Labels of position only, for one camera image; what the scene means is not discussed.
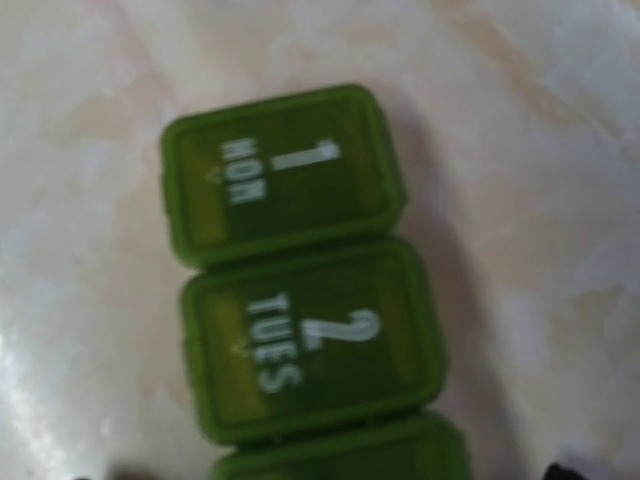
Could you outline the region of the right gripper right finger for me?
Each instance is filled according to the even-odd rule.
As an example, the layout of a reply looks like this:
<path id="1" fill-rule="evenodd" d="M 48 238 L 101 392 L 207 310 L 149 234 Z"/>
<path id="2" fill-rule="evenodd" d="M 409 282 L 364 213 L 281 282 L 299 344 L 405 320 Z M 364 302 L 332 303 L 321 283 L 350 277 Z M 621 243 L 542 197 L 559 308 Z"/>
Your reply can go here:
<path id="1" fill-rule="evenodd" d="M 542 480 L 580 480 L 580 473 L 559 463 L 553 463 L 546 468 Z"/>

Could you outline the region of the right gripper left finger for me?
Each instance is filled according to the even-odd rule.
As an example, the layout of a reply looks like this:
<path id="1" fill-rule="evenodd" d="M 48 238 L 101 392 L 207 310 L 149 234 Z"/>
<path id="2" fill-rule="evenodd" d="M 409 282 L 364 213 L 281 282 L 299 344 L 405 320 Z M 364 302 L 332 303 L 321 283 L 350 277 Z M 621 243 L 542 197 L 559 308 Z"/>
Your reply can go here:
<path id="1" fill-rule="evenodd" d="M 148 469 L 140 467 L 115 467 L 109 473 L 109 480 L 158 480 L 159 477 Z"/>

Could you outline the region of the green weekly pill organizer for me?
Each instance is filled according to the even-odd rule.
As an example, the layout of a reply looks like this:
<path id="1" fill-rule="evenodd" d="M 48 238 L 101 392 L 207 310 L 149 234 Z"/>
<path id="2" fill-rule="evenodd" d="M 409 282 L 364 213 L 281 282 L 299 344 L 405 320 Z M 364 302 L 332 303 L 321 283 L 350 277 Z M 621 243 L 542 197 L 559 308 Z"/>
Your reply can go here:
<path id="1" fill-rule="evenodd" d="M 448 359 L 389 125 L 357 84 L 173 120 L 160 138 L 215 479 L 468 479 L 430 410 Z"/>

